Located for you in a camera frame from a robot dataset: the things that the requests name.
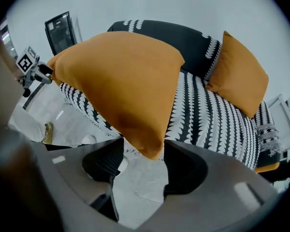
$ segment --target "gray surface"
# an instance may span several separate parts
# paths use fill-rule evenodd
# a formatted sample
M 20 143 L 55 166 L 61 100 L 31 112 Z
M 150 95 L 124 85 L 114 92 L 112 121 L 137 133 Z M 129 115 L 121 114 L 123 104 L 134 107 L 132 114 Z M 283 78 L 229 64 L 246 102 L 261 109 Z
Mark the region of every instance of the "gray surface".
M 282 94 L 269 107 L 275 125 L 279 131 L 282 150 L 290 149 L 290 110 L 283 100 Z
M 82 168 L 82 159 L 92 152 L 92 147 L 67 148 L 49 151 L 52 159 L 63 156 L 64 161 L 55 164 L 69 187 L 87 204 L 92 204 L 99 196 L 111 193 L 109 183 L 97 182 L 90 178 Z
M 150 160 L 140 154 L 125 152 L 129 163 L 115 178 L 113 194 L 119 224 L 136 229 L 163 204 L 163 189 L 168 172 L 161 160 Z
M 65 231 L 130 231 L 83 202 L 61 177 L 44 145 L 34 143 L 33 147 L 45 184 L 56 201 Z
M 243 193 L 235 191 L 235 185 L 242 182 L 252 187 L 262 200 L 261 203 L 277 195 L 265 179 L 232 157 L 180 142 L 173 142 L 172 145 L 179 148 L 186 146 L 187 150 L 201 156 L 208 165 L 208 175 L 193 192 L 167 196 L 164 204 L 140 229 L 153 232 L 201 232 L 230 226 L 254 211 L 242 200 L 255 195 L 247 193 L 245 189 Z M 255 203 L 256 199 L 247 199 L 246 202 Z

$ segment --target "black sofa cushion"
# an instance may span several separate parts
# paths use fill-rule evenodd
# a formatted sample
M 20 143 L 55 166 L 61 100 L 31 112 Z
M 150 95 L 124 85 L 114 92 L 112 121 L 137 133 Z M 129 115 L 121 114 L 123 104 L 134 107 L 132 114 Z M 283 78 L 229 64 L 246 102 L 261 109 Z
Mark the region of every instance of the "black sofa cushion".
M 169 22 L 130 20 L 115 22 L 108 31 L 130 31 L 172 45 L 182 54 L 182 69 L 209 80 L 218 59 L 221 44 L 201 32 Z

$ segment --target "white floor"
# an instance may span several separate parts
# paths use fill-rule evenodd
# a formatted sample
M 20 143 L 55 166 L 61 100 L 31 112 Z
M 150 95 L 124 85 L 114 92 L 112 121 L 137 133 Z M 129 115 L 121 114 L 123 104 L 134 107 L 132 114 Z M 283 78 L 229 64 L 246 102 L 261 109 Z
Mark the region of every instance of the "white floor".
M 21 98 L 18 105 L 23 105 Z M 38 122 L 54 124 L 54 145 L 79 145 L 86 135 L 95 135 L 98 142 L 112 139 L 96 127 L 65 100 L 53 82 L 44 85 L 33 98 L 26 111 Z M 152 161 L 142 155 L 125 153 L 127 169 L 114 180 L 113 193 L 119 223 L 137 228 L 163 203 L 163 188 L 168 183 L 167 169 L 163 161 Z

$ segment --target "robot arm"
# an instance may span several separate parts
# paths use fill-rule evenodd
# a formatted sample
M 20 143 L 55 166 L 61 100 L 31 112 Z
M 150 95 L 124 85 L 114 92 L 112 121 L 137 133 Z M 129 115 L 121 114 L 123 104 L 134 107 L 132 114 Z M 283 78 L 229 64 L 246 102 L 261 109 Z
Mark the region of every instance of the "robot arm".
M 53 73 L 53 70 L 39 60 L 40 56 L 36 55 L 30 46 L 17 58 L 16 65 L 24 74 L 22 80 L 24 88 L 29 88 L 34 80 L 45 84 L 52 83 L 49 75 Z

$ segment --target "black plastic part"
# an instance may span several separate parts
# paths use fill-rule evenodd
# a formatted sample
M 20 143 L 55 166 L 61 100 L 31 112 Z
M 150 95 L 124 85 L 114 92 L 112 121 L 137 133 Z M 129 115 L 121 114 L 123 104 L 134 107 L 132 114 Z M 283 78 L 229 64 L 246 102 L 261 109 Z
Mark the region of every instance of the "black plastic part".
M 41 78 L 38 75 L 34 75 L 34 79 L 37 80 L 37 81 L 39 81 L 39 82 L 42 82 L 43 81 L 43 78 Z
M 70 12 L 69 12 L 69 11 L 64 12 L 64 13 L 62 13 L 62 14 L 59 14 L 59 15 L 55 16 L 54 18 L 52 18 L 52 19 L 50 19 L 50 20 L 48 20 L 48 21 L 45 21 L 45 23 L 44 23 L 44 25 L 45 25 L 45 33 L 46 33 L 46 36 L 47 36 L 47 39 L 48 39 L 48 42 L 49 42 L 50 48 L 51 48 L 52 53 L 54 54 L 54 56 L 57 55 L 59 52 L 56 52 L 56 50 L 55 50 L 54 44 L 53 44 L 52 39 L 51 39 L 51 37 L 50 37 L 50 33 L 49 33 L 48 29 L 47 29 L 47 24 L 48 24 L 49 22 L 51 22 L 51 21 L 56 20 L 57 18 L 62 17 L 62 16 L 65 15 L 65 14 L 67 15 L 68 28 L 69 28 L 69 32 L 70 32 L 70 36 L 71 36 L 71 41 L 72 41 L 73 45 L 76 44 L 75 35 L 74 35 L 74 30 L 73 30 L 73 26 L 72 26 L 72 23 L 71 23 L 71 18 L 70 18 Z
M 124 158 L 124 139 L 87 154 L 82 167 L 95 181 L 109 182 L 113 186 L 118 167 Z
M 51 69 L 49 66 L 45 64 L 40 64 L 39 69 L 40 69 L 40 72 L 42 72 L 43 74 L 50 74 L 50 75 L 53 74 L 53 69 Z
M 115 207 L 115 201 L 113 197 L 106 198 L 106 195 L 101 195 L 90 205 L 95 210 L 99 211 L 102 215 L 108 217 L 109 219 L 118 222 L 119 215 Z
M 169 184 L 164 187 L 164 197 L 190 193 L 207 176 L 208 168 L 201 157 L 172 144 L 170 140 L 164 141 L 164 162 L 169 177 Z
M 23 97 L 27 98 L 29 97 L 29 95 L 31 94 L 31 91 L 29 88 L 25 88 L 25 91 L 23 93 Z

